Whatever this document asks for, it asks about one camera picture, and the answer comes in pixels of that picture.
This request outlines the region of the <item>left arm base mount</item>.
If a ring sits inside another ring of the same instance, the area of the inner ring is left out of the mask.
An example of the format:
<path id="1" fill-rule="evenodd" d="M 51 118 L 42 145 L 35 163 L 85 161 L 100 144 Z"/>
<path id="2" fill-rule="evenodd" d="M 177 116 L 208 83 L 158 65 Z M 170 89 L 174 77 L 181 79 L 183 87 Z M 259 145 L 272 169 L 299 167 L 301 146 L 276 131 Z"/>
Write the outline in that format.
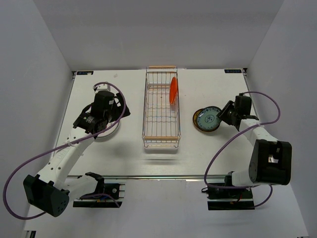
<path id="1" fill-rule="evenodd" d="M 124 181 L 105 179 L 93 172 L 85 175 L 94 179 L 97 184 L 92 193 L 84 194 L 73 201 L 74 208 L 120 208 L 125 195 Z"/>

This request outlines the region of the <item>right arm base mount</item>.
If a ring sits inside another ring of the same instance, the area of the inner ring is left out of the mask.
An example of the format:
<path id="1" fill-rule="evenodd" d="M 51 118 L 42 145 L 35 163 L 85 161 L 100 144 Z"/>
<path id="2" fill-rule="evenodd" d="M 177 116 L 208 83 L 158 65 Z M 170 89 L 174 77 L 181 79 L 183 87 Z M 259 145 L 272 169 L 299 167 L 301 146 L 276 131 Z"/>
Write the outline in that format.
<path id="1" fill-rule="evenodd" d="M 206 186 L 201 189 L 201 192 L 207 195 L 208 210 L 210 211 L 255 209 L 250 189 L 224 189 Z"/>

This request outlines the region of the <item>orange plate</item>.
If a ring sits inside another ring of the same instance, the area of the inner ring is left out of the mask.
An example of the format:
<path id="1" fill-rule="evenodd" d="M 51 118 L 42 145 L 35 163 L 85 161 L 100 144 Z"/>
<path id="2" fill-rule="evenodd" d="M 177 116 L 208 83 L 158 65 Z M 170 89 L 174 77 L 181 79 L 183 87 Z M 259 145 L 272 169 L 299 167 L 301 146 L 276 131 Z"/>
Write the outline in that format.
<path id="1" fill-rule="evenodd" d="M 169 89 L 169 102 L 173 104 L 178 93 L 178 81 L 176 77 L 173 77 L 170 83 Z"/>

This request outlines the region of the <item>plain white plate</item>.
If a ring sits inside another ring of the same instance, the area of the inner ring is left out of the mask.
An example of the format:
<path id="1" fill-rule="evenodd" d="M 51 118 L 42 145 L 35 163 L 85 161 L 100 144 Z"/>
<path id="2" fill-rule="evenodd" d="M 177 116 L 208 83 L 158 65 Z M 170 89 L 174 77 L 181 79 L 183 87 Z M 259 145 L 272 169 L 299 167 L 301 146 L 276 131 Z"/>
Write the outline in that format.
<path id="1" fill-rule="evenodd" d="M 111 127 L 109 130 L 99 134 L 96 138 L 96 142 L 105 142 L 107 140 L 112 139 L 117 133 L 120 128 L 120 122 L 112 126 L 114 122 L 111 122 L 107 125 L 107 127 Z"/>

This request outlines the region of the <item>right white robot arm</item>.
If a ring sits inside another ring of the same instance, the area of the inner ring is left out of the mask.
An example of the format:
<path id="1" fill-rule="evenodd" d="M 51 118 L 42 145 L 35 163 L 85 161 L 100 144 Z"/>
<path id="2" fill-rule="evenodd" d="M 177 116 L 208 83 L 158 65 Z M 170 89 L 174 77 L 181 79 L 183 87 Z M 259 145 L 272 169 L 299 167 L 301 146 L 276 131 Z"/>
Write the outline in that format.
<path id="1" fill-rule="evenodd" d="M 266 122 L 251 115 L 252 99 L 240 93 L 217 114 L 228 125 L 234 126 L 239 135 L 253 146 L 247 169 L 231 172 L 231 181 L 224 184 L 224 193 L 231 198 L 241 193 L 242 187 L 260 184 L 287 185 L 291 179 L 292 146 L 280 141 L 266 129 Z"/>

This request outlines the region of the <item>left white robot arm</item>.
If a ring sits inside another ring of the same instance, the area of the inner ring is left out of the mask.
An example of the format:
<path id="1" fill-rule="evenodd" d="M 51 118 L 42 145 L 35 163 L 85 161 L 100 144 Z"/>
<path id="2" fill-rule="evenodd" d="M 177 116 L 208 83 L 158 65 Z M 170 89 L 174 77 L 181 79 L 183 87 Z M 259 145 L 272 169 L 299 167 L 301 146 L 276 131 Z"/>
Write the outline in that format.
<path id="1" fill-rule="evenodd" d="M 104 178 L 87 172 L 66 182 L 69 172 L 83 152 L 98 137 L 97 133 L 119 118 L 130 115 L 120 93 L 98 91 L 94 102 L 85 107 L 73 124 L 64 146 L 35 175 L 28 175 L 23 186 L 28 202 L 53 217 L 59 216 L 70 201 L 79 198 L 99 198 L 104 195 Z"/>

